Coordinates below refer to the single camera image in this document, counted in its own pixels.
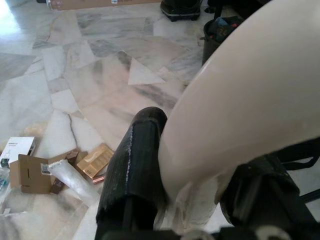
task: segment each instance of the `grey marble vein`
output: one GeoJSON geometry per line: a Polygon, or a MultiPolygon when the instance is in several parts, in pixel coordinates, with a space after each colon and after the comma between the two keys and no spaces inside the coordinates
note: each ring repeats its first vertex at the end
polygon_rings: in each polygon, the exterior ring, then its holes
{"type": "Polygon", "coordinates": [[[0,53],[0,81],[23,75],[35,56],[0,53]]]}
{"type": "Polygon", "coordinates": [[[120,51],[64,74],[79,107],[128,84],[131,56],[120,51]]]}
{"type": "Polygon", "coordinates": [[[188,51],[166,67],[180,76],[184,83],[188,85],[202,66],[202,56],[203,52],[200,48],[188,51]]]}
{"type": "Polygon", "coordinates": [[[151,99],[165,109],[173,109],[178,100],[176,97],[169,95],[156,85],[136,86],[134,89],[140,95],[151,99]]]}
{"type": "Polygon", "coordinates": [[[130,38],[141,37],[150,31],[145,29],[146,18],[113,18],[101,19],[86,28],[81,28],[80,31],[83,36],[88,38],[130,38]]]}
{"type": "Polygon", "coordinates": [[[114,54],[121,49],[105,39],[88,41],[93,54],[98,58],[105,58],[110,54],[114,54]]]}
{"type": "Polygon", "coordinates": [[[45,48],[51,48],[51,47],[54,47],[55,44],[53,43],[50,43],[50,42],[47,42],[47,41],[41,41],[41,40],[38,40],[38,41],[35,41],[32,48],[33,49],[45,49],[45,48]]]}
{"type": "Polygon", "coordinates": [[[101,19],[101,13],[76,13],[76,19],[80,29],[85,29],[86,27],[98,22],[101,19]]]}
{"type": "Polygon", "coordinates": [[[168,65],[186,52],[185,48],[161,36],[113,38],[108,41],[152,71],[168,65]]]}

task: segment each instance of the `black bag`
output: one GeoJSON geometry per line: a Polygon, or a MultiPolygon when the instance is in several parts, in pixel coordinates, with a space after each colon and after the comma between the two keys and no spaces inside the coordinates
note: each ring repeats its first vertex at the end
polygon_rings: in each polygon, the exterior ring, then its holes
{"type": "Polygon", "coordinates": [[[216,20],[208,21],[204,25],[202,65],[242,22],[237,16],[218,17],[216,20]]]}

